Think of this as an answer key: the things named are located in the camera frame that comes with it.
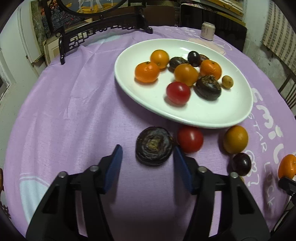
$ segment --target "purple tablecloth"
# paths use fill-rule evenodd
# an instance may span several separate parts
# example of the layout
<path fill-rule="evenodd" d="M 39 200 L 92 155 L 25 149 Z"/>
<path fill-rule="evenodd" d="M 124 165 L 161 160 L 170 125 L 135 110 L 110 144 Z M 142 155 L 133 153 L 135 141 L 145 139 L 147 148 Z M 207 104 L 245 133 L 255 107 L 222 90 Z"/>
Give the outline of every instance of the purple tablecloth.
<path fill-rule="evenodd" d="M 173 134 L 180 124 L 135 103 L 116 84 L 113 71 L 124 49 L 155 38 L 206 45 L 225 55 L 245 75 L 254 107 L 241 124 L 249 133 L 245 153 L 252 159 L 252 170 L 244 179 L 269 228 L 278 220 L 288 198 L 277 187 L 278 164 L 296 151 L 295 119 L 284 100 L 247 56 L 219 37 L 208 42 L 200 39 L 199 30 L 166 26 L 153 30 L 151 35 L 122 30 L 97 33 L 68 55 L 65 65 L 55 59 L 42 72 L 14 124 L 4 169 L 9 211 L 22 234 L 58 172 L 82 172 L 120 144 L 123 161 L 118 181 L 102 196 L 114 239 L 183 239 L 196 197 L 175 175 L 172 156 L 158 168 L 135 160 L 136 138 L 143 129 L 162 126 Z M 192 154 L 200 165 L 219 174 L 227 174 L 229 162 L 229 156 L 219 150 L 218 139 L 224 131 L 202 130 L 203 148 Z M 219 221 L 220 193 L 215 201 L 212 235 Z"/>

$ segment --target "plate rim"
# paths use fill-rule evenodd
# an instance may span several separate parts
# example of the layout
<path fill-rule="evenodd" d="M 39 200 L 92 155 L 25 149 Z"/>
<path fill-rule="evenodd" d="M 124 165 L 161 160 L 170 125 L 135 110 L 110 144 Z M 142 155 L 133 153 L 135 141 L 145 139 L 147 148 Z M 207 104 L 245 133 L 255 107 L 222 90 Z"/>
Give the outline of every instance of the plate rim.
<path fill-rule="evenodd" d="M 129 46 L 128 48 L 126 48 L 124 51 L 122 51 L 120 53 L 120 55 L 117 57 L 116 61 L 115 61 L 115 64 L 114 64 L 114 73 L 115 73 L 115 79 L 116 79 L 116 82 L 119 84 L 119 86 L 122 88 L 122 90 L 130 97 L 132 98 L 136 103 L 138 103 L 139 105 L 141 105 L 142 107 L 144 107 L 145 109 L 148 109 L 149 111 L 159 115 L 159 116 L 162 116 L 166 119 L 169 119 L 169 120 L 172 120 L 172 121 L 175 121 L 175 122 L 178 122 L 178 123 L 182 123 L 182 124 L 186 124 L 186 125 L 189 125 L 189 126 L 195 126 L 195 127 L 200 127 L 200 128 L 205 128 L 205 129 L 222 129 L 222 128 L 228 128 L 228 127 L 231 127 L 231 126 L 234 126 L 234 125 L 237 125 L 241 122 L 243 122 L 251 113 L 252 109 L 253 109 L 253 93 L 252 93 L 252 89 L 250 87 L 250 84 L 248 82 L 248 80 L 246 79 L 246 77 L 244 76 L 244 74 L 240 71 L 240 69 L 234 64 L 232 63 L 228 58 L 226 58 L 225 56 L 223 56 L 222 54 L 218 53 L 217 51 L 207 47 L 207 46 L 204 46 L 204 45 L 201 45 L 201 44 L 198 44 L 198 43 L 194 43 L 194 42 L 191 42 L 191 41 L 187 41 L 187 40 L 182 40 L 182 39 L 164 39 L 162 38 L 162 40 L 167 40 L 167 41 L 171 41 L 171 40 L 174 40 L 174 41 L 182 41 L 182 42 L 189 42 L 191 44 L 196 44 L 196 45 L 199 45 L 199 46 L 202 46 L 204 48 L 207 48 L 207 49 L 210 49 L 211 51 L 214 51 L 215 53 L 221 55 L 222 57 L 224 57 L 225 59 L 227 59 L 232 65 L 234 65 L 238 71 L 241 73 L 241 75 L 244 77 L 244 79 L 246 80 L 247 82 L 247 85 L 249 87 L 249 92 L 250 92 L 250 95 L 251 95 L 251 101 L 252 101 L 252 104 L 247 112 L 246 115 L 244 115 L 244 117 L 240 118 L 239 120 L 237 121 L 233 121 L 233 122 L 228 122 L 227 124 L 209 124 L 209 123 L 205 123 L 205 122 L 198 122 L 198 121 L 188 121 L 186 119 L 183 119 L 183 118 L 180 118 L 180 117 L 177 117 L 175 115 L 171 115 L 145 101 L 143 101 L 141 98 L 137 97 L 136 95 L 134 95 L 124 84 L 122 81 L 120 81 L 120 78 L 118 77 L 118 73 L 117 73 L 117 64 L 118 64 L 118 60 L 119 58 L 121 57 L 121 55 L 124 54 L 125 51 L 128 51 L 128 49 L 130 49 L 131 47 L 133 47 L 134 45 L 138 45 L 138 44 L 141 44 L 143 42 L 153 42 L 153 41 L 157 41 L 157 40 L 160 40 L 160 39 L 149 39 L 149 40 L 144 40 L 144 41 L 141 41 L 141 42 L 138 42 L 136 44 L 133 44 L 131 46 Z"/>

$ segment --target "dark purple grape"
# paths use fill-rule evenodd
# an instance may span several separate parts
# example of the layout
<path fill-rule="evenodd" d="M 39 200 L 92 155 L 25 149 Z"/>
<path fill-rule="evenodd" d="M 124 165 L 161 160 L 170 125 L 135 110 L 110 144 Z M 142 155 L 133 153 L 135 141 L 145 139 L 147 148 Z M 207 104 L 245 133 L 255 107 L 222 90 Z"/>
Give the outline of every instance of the dark purple grape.
<path fill-rule="evenodd" d="M 238 153 L 232 159 L 232 169 L 242 177 L 249 173 L 251 167 L 251 159 L 246 153 Z"/>
<path fill-rule="evenodd" d="M 191 64 L 193 67 L 198 67 L 200 65 L 200 55 L 196 51 L 190 51 L 187 59 L 189 64 Z"/>

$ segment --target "red tomato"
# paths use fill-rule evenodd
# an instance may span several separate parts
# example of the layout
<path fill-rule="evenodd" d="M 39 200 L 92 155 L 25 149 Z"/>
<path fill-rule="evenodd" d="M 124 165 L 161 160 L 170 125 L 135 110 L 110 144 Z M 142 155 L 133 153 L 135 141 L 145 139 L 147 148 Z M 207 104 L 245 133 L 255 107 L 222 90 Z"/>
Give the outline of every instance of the red tomato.
<path fill-rule="evenodd" d="M 186 152 L 195 152 L 201 149 L 203 144 L 203 134 L 193 126 L 182 126 L 178 130 L 177 142 L 181 149 Z"/>
<path fill-rule="evenodd" d="M 167 96 L 175 104 L 185 104 L 190 97 L 190 88 L 181 82 L 173 82 L 167 86 Z"/>

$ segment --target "metal screw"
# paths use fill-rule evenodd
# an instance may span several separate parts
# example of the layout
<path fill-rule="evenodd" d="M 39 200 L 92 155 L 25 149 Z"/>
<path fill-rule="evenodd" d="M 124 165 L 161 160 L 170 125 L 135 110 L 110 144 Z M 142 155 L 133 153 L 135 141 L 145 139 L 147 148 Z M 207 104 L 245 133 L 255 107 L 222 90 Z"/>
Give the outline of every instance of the metal screw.
<path fill-rule="evenodd" d="M 68 173 L 62 171 L 62 172 L 59 173 L 58 176 L 63 178 L 63 177 L 65 177 L 65 176 L 67 176 L 67 175 L 68 175 Z"/>
<path fill-rule="evenodd" d="M 99 169 L 99 167 L 98 167 L 97 165 L 93 165 L 93 166 L 91 166 L 91 167 L 89 168 L 89 170 L 90 170 L 91 172 L 96 172 L 98 169 Z"/>
<path fill-rule="evenodd" d="M 232 172 L 232 173 L 230 173 L 230 176 L 231 176 L 232 178 L 238 178 L 238 177 L 239 177 L 239 175 L 238 175 L 236 172 Z"/>
<path fill-rule="evenodd" d="M 207 171 L 207 168 L 206 168 L 206 167 L 203 167 L 203 166 L 200 166 L 200 167 L 198 168 L 198 170 L 199 170 L 200 172 L 204 173 L 204 172 Z"/>

